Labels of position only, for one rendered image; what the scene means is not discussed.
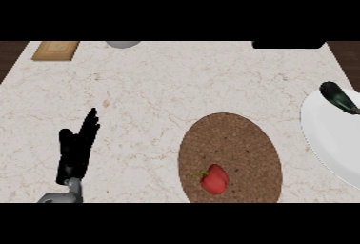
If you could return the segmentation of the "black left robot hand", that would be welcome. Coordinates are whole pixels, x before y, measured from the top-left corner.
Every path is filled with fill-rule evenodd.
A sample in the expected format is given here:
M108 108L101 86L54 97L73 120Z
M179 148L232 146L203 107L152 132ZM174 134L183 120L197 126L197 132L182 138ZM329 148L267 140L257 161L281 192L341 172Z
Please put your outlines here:
M65 185L73 178L82 179L87 172L90 152L101 128L98 110L86 115L80 131L59 131L61 159L56 173L56 183Z

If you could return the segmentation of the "brown oval placemat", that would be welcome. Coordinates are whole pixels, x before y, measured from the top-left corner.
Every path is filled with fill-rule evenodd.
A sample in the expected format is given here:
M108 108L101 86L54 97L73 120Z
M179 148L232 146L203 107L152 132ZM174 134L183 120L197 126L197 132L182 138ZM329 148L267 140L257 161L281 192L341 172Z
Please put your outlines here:
M226 172L225 192L213 195L201 186L217 164ZM189 128L179 152L179 176L192 203L276 203L281 198L282 163L260 126L235 113L204 116Z

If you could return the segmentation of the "white plate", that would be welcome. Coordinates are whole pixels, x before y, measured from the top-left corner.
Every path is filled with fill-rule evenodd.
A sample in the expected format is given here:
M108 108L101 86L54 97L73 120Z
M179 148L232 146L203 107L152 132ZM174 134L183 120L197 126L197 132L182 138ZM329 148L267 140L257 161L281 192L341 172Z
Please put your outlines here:
M360 190L360 115L344 112L313 91L303 102L300 122L322 164Z

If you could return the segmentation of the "dark eggplant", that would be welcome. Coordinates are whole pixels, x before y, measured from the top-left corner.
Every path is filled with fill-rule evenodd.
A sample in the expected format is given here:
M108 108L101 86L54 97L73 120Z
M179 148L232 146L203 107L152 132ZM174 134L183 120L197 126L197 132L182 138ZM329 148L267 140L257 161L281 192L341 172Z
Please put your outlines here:
M326 81L321 84L319 92L328 102L349 114L360 115L360 108L356 106L340 85Z

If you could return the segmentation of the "red bell pepper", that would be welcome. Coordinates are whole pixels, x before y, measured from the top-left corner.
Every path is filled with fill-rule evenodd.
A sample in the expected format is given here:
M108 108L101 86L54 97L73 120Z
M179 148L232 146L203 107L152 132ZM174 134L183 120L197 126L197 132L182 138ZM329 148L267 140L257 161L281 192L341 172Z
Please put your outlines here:
M200 185L210 194L217 195L226 191L229 179L219 164L213 164L207 171L198 172L195 177L200 178Z

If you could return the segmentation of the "wooden cutting board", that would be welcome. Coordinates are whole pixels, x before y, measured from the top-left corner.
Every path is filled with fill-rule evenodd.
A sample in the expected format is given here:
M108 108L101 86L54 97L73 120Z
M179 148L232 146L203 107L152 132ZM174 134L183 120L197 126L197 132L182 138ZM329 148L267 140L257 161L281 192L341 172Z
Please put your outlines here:
M71 61L79 41L43 41L33 55L34 61Z

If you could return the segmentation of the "grey round bowl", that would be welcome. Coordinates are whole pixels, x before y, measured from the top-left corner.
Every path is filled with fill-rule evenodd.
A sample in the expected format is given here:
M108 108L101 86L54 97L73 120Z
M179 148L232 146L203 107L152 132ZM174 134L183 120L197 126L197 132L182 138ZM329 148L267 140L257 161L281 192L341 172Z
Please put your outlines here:
M107 43L117 49L127 49L136 46L141 41L107 41Z

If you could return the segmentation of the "black appliance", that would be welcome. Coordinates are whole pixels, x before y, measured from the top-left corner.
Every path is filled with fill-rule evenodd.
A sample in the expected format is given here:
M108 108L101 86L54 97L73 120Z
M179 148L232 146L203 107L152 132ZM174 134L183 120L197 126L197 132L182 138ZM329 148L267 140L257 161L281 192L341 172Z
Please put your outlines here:
M254 49L319 49L325 41L254 41Z

